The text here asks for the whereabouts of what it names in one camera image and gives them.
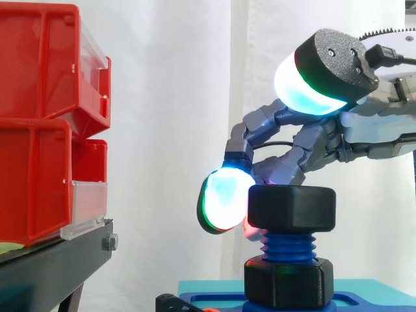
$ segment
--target white backdrop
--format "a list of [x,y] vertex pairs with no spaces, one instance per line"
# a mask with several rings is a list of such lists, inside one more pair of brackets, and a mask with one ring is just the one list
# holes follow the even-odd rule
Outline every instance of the white backdrop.
[[[317,29],[334,28],[360,36],[367,31],[404,26],[404,1],[250,0],[245,8],[232,8],[232,13],[238,11],[235,15],[246,13],[243,28],[248,30],[242,44],[245,49],[239,49],[244,57],[238,58],[245,68],[244,78],[231,81],[244,90],[243,95],[235,95],[242,98],[242,112],[236,114],[246,114],[275,99],[272,81],[277,65]],[[239,71],[231,68],[231,78],[235,77],[233,70]],[[284,127],[275,139],[291,140],[298,129]],[[256,159],[284,151],[268,148]],[[307,174],[305,185],[331,187],[337,192],[337,226],[331,233],[316,235],[318,256],[332,261],[335,278],[374,278],[416,294],[411,154],[386,161],[358,159],[350,164],[331,164]],[[241,240],[241,229],[235,232],[224,243],[234,248],[228,263],[240,263],[234,267],[242,268],[245,260],[260,254],[261,244]],[[242,270],[233,271],[231,277],[242,277]]]
[[[154,298],[176,293],[179,280],[241,277],[259,244],[241,229],[206,234],[196,220],[201,182],[221,165],[229,128],[274,99],[276,66],[318,28],[359,35],[404,23],[404,0],[59,1],[79,6],[112,58],[112,127],[99,137],[109,143],[108,217],[120,245],[85,283],[80,312],[153,311]],[[337,277],[416,294],[411,161],[308,174],[308,185],[338,194],[336,230],[317,235]]]

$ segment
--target black metal shelf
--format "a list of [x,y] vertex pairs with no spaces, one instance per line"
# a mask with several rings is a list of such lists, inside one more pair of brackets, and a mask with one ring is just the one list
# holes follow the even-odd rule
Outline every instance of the black metal shelf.
[[111,258],[104,227],[73,240],[57,239],[0,257],[0,311],[76,311],[82,285]]

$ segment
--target teal platform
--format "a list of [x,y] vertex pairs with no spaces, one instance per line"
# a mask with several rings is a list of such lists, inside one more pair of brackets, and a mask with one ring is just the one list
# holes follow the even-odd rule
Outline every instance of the teal platform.
[[[354,293],[372,304],[380,306],[416,306],[416,297],[404,294],[390,286],[371,279],[337,279],[335,291]],[[178,295],[183,293],[244,292],[244,281],[181,281]],[[337,306],[347,306],[344,302],[335,302]],[[194,302],[195,306],[236,307],[242,302]]]

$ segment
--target green light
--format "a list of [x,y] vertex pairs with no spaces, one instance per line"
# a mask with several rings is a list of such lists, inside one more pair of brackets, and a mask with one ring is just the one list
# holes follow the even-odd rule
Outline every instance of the green light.
[[202,185],[198,220],[210,233],[234,228],[247,215],[248,189],[254,185],[250,174],[237,168],[221,168]]

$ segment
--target red storage bin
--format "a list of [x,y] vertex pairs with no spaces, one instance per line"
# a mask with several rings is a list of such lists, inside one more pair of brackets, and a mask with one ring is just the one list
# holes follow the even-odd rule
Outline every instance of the red storage bin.
[[30,246],[103,225],[107,144],[71,137],[64,120],[0,118],[0,242]]
[[75,5],[0,2],[0,118],[60,118],[75,137],[110,127],[111,61]]

